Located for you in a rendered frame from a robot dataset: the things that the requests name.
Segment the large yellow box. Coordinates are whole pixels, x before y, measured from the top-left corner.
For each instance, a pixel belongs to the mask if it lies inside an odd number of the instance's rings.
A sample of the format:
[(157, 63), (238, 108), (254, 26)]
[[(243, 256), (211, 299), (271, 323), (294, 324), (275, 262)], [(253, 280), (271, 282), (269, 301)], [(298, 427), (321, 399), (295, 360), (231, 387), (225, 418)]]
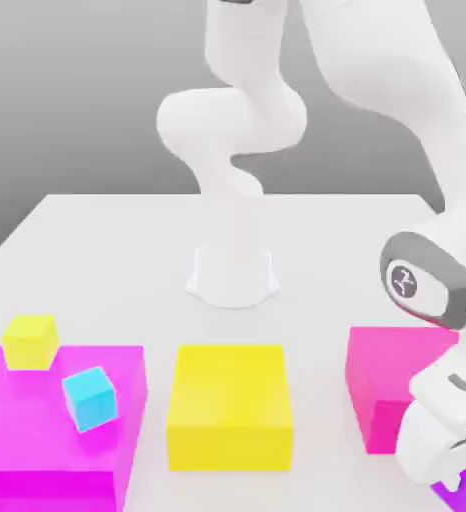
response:
[(166, 423), (172, 471), (291, 469), (294, 426), (280, 345), (182, 345)]

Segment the large magenta box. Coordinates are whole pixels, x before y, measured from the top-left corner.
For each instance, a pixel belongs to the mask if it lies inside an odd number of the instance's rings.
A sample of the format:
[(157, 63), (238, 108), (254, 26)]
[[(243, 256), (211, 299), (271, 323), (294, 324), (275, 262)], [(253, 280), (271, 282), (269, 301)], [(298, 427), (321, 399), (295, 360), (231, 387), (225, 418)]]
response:
[[(79, 433), (62, 381), (93, 367), (118, 417)], [(140, 346), (63, 346), (34, 372), (9, 371), (0, 347), (0, 512), (123, 512), (146, 400)]]

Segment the small cyan cube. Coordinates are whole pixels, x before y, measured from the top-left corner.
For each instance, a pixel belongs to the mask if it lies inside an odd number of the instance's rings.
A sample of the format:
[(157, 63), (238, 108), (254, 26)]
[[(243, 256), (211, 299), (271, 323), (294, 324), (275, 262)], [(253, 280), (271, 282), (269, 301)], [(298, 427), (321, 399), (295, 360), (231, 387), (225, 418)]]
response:
[(118, 418), (116, 390), (102, 367), (88, 368), (62, 379), (66, 406), (79, 433)]

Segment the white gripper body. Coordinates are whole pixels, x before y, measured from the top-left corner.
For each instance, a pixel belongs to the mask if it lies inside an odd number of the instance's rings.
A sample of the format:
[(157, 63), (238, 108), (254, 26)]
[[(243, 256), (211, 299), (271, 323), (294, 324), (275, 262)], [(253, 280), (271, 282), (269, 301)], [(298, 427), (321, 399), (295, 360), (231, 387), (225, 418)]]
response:
[(395, 456), (414, 483), (441, 483), (456, 492), (466, 470), (466, 430), (455, 431), (414, 400), (404, 413)]

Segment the large pink box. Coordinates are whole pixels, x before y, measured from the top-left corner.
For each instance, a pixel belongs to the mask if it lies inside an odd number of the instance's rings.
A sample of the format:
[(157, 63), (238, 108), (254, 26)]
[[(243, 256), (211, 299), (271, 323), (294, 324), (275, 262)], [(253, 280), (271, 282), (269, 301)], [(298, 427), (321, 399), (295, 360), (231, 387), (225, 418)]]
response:
[(402, 417), (412, 402), (412, 376), (456, 345), (459, 334), (438, 327), (353, 327), (345, 380), (365, 450), (396, 450)]

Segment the small yellow cube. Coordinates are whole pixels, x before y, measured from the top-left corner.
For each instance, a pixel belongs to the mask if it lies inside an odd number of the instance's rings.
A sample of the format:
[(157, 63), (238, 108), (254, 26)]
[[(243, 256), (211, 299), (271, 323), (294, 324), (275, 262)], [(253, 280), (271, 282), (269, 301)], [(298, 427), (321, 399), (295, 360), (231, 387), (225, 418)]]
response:
[(16, 315), (1, 341), (10, 371), (48, 371), (59, 347), (55, 317), (47, 314)]

